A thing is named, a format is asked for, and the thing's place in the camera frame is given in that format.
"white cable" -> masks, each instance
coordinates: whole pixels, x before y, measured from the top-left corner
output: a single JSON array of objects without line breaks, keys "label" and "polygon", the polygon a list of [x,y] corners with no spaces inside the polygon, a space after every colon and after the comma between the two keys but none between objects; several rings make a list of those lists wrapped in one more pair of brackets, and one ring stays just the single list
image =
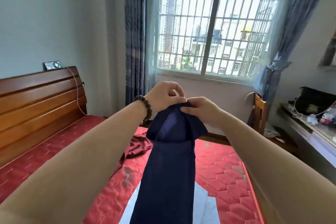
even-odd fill
[{"label": "white cable", "polygon": [[[303,119],[303,117],[309,117],[309,116],[310,116],[310,115],[304,115],[304,114],[302,114],[302,113],[300,113],[300,112],[298,112],[298,111],[296,110],[295,104],[296,104],[296,101],[297,101],[300,97],[301,97],[301,96],[299,96],[299,97],[294,101],[294,111],[297,112],[297,114],[300,114],[301,117],[295,117],[295,116],[293,115],[293,118],[295,118],[295,119],[299,119],[299,120]],[[329,106],[327,109],[325,109],[323,112],[320,112],[320,113],[318,113],[318,114],[313,114],[313,113],[312,113],[312,114],[316,117],[317,115],[320,115],[320,114],[324,113],[326,110],[328,110],[328,109],[329,109],[330,107],[332,107],[334,104],[336,104],[336,101],[335,101],[334,103],[332,103],[332,105]]]},{"label": "white cable", "polygon": [[73,76],[73,78],[75,79],[75,84],[76,84],[76,88],[77,88],[77,105],[78,105],[78,108],[79,108],[79,110],[81,110],[81,112],[82,112],[84,115],[87,115],[85,112],[82,111],[81,107],[79,106],[79,102],[78,102],[78,85],[77,85],[76,77],[75,77],[75,75],[73,74],[73,72],[69,69],[69,67],[66,67],[66,68],[70,71],[70,73],[72,73],[72,76]]}]

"quilted mattress pattern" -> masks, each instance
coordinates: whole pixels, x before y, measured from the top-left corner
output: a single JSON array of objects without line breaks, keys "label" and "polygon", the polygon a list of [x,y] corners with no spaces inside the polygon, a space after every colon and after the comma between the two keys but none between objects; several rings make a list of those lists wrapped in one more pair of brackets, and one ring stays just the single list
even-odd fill
[{"label": "quilted mattress pattern", "polygon": [[[104,118],[88,115],[0,169],[0,203],[25,179],[63,148]],[[146,132],[139,127],[135,134]],[[95,199],[83,224],[118,224],[129,198],[142,178],[151,150],[126,159]],[[202,140],[195,142],[195,181],[216,198],[221,224],[263,224],[245,167],[233,148]]]}]

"blue-gray curtain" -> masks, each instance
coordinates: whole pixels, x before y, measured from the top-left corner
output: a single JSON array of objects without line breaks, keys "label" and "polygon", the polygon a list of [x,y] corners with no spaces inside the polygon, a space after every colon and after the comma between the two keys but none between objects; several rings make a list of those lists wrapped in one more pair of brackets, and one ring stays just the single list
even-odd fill
[{"label": "blue-gray curtain", "polygon": [[293,48],[303,32],[309,17],[319,0],[288,0],[282,34],[279,39],[278,53],[274,55],[273,62],[265,66],[254,88],[269,104],[272,103],[280,81],[281,72],[291,62],[288,62]]},{"label": "blue-gray curtain", "polygon": [[153,85],[146,62],[146,0],[125,0],[126,105]]}]

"right hand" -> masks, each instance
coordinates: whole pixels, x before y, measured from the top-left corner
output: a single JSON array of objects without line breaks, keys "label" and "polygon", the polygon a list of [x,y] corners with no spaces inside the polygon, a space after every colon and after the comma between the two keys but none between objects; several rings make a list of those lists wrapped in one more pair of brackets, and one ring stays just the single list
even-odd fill
[{"label": "right hand", "polygon": [[223,110],[205,97],[188,98],[192,107],[181,107],[181,111],[197,116],[201,122],[219,127]]}]

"white sheet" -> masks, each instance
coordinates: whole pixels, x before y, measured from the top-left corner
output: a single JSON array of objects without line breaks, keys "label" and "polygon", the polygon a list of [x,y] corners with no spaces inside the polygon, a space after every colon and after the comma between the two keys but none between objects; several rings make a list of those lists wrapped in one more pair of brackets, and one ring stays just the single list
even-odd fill
[{"label": "white sheet", "polygon": [[[119,224],[129,224],[138,197],[140,184],[141,183],[139,183],[128,201]],[[220,224],[216,199],[214,197],[208,197],[208,192],[197,183],[195,183],[194,212],[192,218],[192,224]]]}]

